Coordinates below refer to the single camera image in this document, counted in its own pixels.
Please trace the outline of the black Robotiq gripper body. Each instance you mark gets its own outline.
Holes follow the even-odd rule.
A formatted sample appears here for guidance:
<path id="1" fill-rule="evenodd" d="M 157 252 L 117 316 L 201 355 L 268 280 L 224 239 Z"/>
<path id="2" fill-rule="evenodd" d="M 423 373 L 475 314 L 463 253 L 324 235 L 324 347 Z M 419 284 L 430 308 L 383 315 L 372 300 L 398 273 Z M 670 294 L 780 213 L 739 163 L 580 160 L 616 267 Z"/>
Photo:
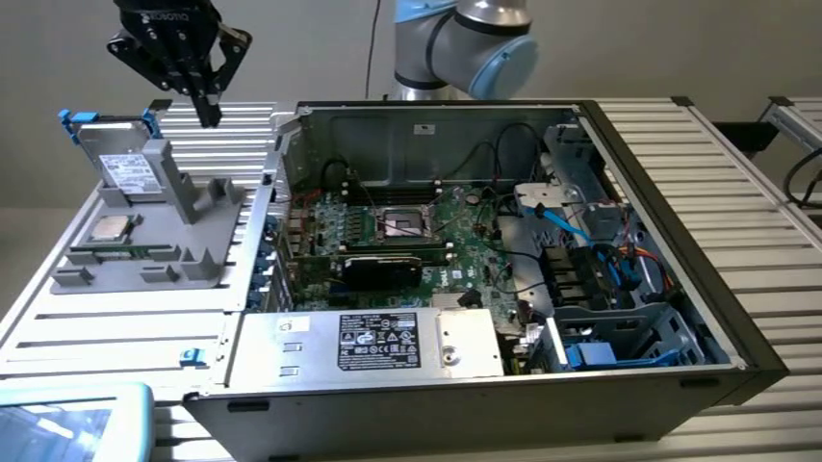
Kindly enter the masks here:
<path id="1" fill-rule="evenodd" d="M 120 10 L 119 35 L 137 37 L 152 24 L 181 26 L 205 37 L 217 35 L 221 15 L 211 1 L 116 1 Z"/>

